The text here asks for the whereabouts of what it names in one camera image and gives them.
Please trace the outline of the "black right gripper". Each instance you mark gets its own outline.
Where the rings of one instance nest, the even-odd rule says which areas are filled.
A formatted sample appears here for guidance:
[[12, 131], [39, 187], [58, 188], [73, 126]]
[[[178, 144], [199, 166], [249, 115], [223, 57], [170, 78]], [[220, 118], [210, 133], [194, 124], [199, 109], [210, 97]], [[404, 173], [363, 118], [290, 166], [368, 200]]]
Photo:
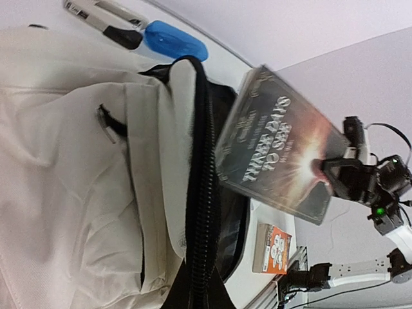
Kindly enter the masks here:
[[400, 197], [411, 189], [411, 171], [399, 155], [393, 155], [373, 165], [356, 158], [323, 160], [321, 170], [335, 195], [356, 201], [371, 209], [369, 220], [383, 222], [401, 218]]

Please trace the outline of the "Three Days To See book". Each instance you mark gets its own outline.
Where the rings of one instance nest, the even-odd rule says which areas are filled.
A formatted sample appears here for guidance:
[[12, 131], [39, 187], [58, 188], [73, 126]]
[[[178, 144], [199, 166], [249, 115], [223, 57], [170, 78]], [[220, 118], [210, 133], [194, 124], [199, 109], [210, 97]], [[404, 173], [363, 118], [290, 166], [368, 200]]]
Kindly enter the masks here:
[[344, 135], [266, 66], [249, 71], [216, 144], [226, 187], [320, 225], [333, 188], [322, 162], [342, 158]]

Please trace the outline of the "orange comic book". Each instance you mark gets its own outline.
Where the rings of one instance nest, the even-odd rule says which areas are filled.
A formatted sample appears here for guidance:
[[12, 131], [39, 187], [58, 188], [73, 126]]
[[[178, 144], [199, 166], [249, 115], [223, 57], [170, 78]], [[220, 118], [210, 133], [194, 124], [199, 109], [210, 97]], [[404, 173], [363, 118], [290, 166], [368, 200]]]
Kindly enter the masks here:
[[286, 275], [292, 236], [275, 225], [258, 223], [253, 273]]

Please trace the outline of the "cream white backpack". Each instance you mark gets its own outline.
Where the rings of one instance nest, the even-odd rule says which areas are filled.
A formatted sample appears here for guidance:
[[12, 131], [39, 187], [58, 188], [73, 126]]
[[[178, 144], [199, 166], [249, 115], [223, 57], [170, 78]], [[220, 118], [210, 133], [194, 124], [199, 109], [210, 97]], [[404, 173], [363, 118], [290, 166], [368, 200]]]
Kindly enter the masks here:
[[232, 308], [246, 197], [218, 182], [236, 99], [169, 64], [1, 31], [1, 307]]

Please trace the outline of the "blue pencil case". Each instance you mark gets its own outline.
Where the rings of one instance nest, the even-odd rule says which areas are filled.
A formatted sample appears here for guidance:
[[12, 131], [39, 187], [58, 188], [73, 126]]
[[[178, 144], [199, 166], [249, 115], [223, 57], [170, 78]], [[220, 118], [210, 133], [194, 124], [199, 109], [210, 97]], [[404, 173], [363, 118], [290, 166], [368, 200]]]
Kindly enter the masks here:
[[203, 42], [163, 21], [153, 21], [147, 25], [144, 42], [150, 50], [173, 59], [191, 55], [203, 62], [209, 58]]

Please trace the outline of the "silver stapler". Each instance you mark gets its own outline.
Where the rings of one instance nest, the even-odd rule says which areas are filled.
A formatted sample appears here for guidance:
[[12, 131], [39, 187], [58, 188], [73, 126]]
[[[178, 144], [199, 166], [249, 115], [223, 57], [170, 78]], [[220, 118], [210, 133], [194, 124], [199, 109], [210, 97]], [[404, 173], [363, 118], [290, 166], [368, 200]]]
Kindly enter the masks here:
[[135, 50], [140, 46], [142, 30], [149, 24], [146, 17], [115, 1], [65, 0], [62, 7], [127, 50]]

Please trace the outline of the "aluminium front rail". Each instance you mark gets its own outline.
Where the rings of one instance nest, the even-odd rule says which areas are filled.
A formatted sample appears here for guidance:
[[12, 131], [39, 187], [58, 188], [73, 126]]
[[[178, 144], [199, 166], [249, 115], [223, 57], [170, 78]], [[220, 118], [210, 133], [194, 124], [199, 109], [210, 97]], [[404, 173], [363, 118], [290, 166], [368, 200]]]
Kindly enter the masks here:
[[298, 290], [304, 290], [303, 283], [295, 283], [295, 274], [307, 271], [307, 248], [298, 247], [289, 262], [287, 275], [276, 275], [245, 308], [285, 308]]

